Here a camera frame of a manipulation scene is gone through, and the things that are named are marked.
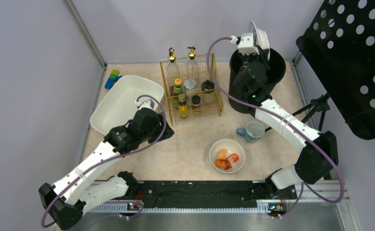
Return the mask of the yellow cap sauce bottle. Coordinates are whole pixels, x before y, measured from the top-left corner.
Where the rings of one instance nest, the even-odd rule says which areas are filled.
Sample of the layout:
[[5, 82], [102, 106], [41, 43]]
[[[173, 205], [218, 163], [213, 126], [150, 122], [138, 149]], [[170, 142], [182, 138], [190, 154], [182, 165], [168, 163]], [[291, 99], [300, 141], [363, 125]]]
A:
[[179, 107], [179, 100], [178, 95], [183, 93], [183, 87], [182, 87], [182, 79], [176, 78], [174, 79], [174, 87], [172, 91], [172, 105], [175, 109], [178, 109]]

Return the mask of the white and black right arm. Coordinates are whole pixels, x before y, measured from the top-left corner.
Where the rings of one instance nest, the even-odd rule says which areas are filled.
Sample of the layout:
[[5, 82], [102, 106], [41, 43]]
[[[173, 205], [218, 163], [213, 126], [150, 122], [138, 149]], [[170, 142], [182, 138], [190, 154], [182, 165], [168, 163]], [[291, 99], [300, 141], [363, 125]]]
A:
[[299, 152], [294, 164], [266, 178], [274, 191], [298, 183], [314, 184], [338, 165], [337, 141], [331, 132], [309, 127], [282, 108], [272, 98], [266, 84], [269, 66], [264, 58], [251, 55], [243, 59], [233, 89], [240, 103], [255, 110], [255, 118], [277, 131]]

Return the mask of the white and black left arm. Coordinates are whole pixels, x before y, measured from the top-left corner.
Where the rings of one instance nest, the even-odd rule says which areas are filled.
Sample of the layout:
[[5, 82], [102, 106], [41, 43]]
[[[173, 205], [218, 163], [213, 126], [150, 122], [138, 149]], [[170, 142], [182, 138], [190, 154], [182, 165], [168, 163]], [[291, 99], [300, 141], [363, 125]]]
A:
[[[113, 163], [173, 135], [164, 112], [140, 106], [132, 119], [110, 129], [95, 150], [71, 172], [54, 183], [40, 186], [39, 195], [45, 209], [42, 227], [68, 230], [94, 207], [128, 194], [136, 179], [127, 171], [100, 186], [92, 184]], [[144, 142], [148, 145], [141, 148]]]

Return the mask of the clear gold-top oil bottle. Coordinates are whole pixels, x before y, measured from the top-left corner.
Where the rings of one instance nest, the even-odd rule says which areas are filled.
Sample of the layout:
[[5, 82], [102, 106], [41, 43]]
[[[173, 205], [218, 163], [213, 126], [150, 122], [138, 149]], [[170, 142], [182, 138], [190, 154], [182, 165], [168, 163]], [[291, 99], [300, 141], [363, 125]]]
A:
[[198, 84], [200, 72], [199, 72], [199, 64], [196, 58], [196, 51], [195, 47], [187, 47], [189, 49], [188, 56], [189, 60], [186, 63], [186, 74], [188, 79], [193, 79]]

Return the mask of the silver lid white can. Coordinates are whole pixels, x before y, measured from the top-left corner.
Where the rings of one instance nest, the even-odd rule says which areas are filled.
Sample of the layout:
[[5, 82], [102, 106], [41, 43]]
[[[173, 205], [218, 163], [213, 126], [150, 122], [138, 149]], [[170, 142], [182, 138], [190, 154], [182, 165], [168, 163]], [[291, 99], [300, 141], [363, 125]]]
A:
[[184, 90], [185, 99], [188, 106], [192, 105], [192, 97], [196, 95], [197, 92], [197, 82], [194, 79], [187, 79], [184, 82]]

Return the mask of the small dark spice jar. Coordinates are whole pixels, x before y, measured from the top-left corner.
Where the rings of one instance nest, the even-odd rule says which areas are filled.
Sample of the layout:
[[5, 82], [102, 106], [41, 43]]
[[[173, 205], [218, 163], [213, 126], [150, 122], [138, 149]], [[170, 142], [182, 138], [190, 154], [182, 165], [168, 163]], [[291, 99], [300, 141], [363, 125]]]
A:
[[192, 97], [192, 111], [198, 112], [200, 109], [201, 97], [199, 95], [194, 95]]

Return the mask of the small yellow label bottle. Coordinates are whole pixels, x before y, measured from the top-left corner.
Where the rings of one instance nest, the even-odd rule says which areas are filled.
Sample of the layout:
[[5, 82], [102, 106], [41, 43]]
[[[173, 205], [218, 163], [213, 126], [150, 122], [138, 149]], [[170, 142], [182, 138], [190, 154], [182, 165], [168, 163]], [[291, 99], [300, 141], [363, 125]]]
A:
[[188, 116], [187, 102], [186, 102], [185, 94], [183, 93], [178, 95], [178, 110], [179, 110], [179, 116], [181, 118], [186, 118]]

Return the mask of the black lid round jar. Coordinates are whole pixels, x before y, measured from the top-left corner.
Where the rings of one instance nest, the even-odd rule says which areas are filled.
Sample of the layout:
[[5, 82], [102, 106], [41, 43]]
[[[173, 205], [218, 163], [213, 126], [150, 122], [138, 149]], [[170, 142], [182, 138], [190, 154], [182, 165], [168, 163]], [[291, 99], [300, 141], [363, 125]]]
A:
[[214, 89], [215, 89], [215, 84], [209, 79], [205, 80], [201, 84], [201, 91], [203, 92], [203, 102], [205, 104], [210, 104], [213, 102]]

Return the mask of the dark sauce glass bottle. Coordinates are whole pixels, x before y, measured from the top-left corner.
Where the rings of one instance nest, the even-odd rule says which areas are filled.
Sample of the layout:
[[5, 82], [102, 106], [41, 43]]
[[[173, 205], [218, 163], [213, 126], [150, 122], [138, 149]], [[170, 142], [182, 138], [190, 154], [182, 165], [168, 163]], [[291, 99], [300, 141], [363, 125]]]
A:
[[175, 79], [180, 78], [180, 68], [179, 65], [176, 63], [176, 55], [174, 52], [175, 50], [172, 47], [170, 47], [168, 50], [169, 64], [167, 65], [167, 73], [171, 92], [173, 92], [173, 88], [175, 86]]

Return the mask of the white paper plate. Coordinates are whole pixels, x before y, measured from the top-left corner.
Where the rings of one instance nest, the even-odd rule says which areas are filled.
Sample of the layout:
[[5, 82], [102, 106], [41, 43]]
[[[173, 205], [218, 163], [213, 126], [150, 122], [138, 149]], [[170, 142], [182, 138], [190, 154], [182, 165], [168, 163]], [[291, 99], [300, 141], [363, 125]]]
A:
[[266, 32], [258, 29], [254, 21], [250, 21], [249, 31], [254, 34], [254, 46], [256, 47], [258, 54], [262, 54], [264, 58], [269, 61], [271, 52]]

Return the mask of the white bowl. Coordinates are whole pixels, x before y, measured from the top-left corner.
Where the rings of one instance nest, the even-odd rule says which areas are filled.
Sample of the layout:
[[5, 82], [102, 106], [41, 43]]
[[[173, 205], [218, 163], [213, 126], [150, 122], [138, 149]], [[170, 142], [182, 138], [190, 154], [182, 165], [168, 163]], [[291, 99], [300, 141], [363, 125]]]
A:
[[[228, 170], [223, 170], [223, 169], [220, 169], [220, 168], [217, 168], [216, 165], [215, 165], [215, 161], [217, 160], [217, 154], [220, 150], [222, 149], [225, 149], [227, 150], [227, 155], [226, 157], [228, 157], [229, 155], [231, 154], [238, 154], [240, 156], [239, 160], [237, 162], [231, 162], [232, 164], [232, 168], [228, 169]], [[222, 172], [222, 173], [235, 173], [237, 171], [239, 171], [243, 166], [244, 166], [244, 163], [246, 162], [246, 154], [245, 154], [245, 151], [243, 149], [243, 147], [236, 141], [234, 140], [230, 140], [230, 139], [222, 139], [222, 140], [219, 140], [217, 142], [215, 142], [210, 150], [209, 150], [209, 159], [210, 159], [210, 163], [213, 165], [213, 167]]]

